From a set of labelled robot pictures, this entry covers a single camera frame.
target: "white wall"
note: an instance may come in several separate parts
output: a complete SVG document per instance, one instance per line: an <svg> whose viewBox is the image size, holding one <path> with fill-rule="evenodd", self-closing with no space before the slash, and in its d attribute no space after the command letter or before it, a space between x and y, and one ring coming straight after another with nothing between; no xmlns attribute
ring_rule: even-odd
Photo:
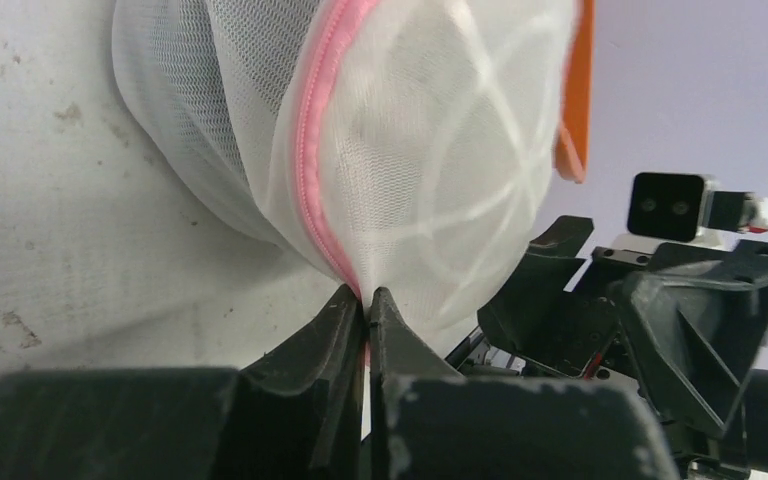
<svg viewBox="0 0 768 480"><path fill-rule="evenodd" d="M0 0L0 371L245 365L334 285L220 224L174 177L116 97L112 6ZM610 242L641 170L768 195L768 2L597 7L590 178L557 183L540 226L589 215L593 243Z"/></svg>

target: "white plastic part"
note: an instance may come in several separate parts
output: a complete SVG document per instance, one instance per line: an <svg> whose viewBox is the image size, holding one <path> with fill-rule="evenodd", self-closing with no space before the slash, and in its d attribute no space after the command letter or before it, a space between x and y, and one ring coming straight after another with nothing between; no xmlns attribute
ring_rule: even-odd
<svg viewBox="0 0 768 480"><path fill-rule="evenodd" d="M749 226L760 230L768 230L768 198L756 198L755 217L749 222Z"/></svg>
<svg viewBox="0 0 768 480"><path fill-rule="evenodd" d="M547 192L575 0L121 0L125 102L232 227L417 333L473 314Z"/></svg>

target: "pink zipper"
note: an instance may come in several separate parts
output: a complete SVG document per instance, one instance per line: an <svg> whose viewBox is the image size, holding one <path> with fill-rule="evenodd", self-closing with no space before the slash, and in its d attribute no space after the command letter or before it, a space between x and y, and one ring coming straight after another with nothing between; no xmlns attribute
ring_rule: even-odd
<svg viewBox="0 0 768 480"><path fill-rule="evenodd" d="M360 298L360 285L322 207L319 144L325 110L334 92L340 63L363 21L380 0L336 0L316 42L296 125L294 167L299 210L311 240L332 270Z"/></svg>

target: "wall stain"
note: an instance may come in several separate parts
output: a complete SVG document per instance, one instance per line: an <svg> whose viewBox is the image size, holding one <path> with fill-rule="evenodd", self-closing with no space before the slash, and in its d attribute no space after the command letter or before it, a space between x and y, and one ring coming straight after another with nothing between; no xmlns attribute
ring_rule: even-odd
<svg viewBox="0 0 768 480"><path fill-rule="evenodd" d="M79 107L78 104L75 102L72 102L71 104L69 104L66 110L62 112L54 112L54 118L72 126L83 123L82 122L83 114L81 113L81 107Z"/></svg>
<svg viewBox="0 0 768 480"><path fill-rule="evenodd" d="M7 312L1 316L0 352L19 348L26 350L42 344L37 335L22 322L16 312Z"/></svg>
<svg viewBox="0 0 768 480"><path fill-rule="evenodd" d="M184 212L178 212L178 213L180 213L180 214L181 214L181 217L183 217L183 218L184 218L184 220L186 220L186 221L190 222L190 225L191 225L191 226L193 226L193 227L195 227L195 226L198 226L198 220L190 220L190 217L186 216L186 215L184 214Z"/></svg>
<svg viewBox="0 0 768 480"><path fill-rule="evenodd" d="M131 146L131 138L128 136L128 132L106 118L103 118L102 120L104 120L104 123L107 124L107 128L110 130L110 133L112 133L114 137L122 142L122 146L125 148Z"/></svg>

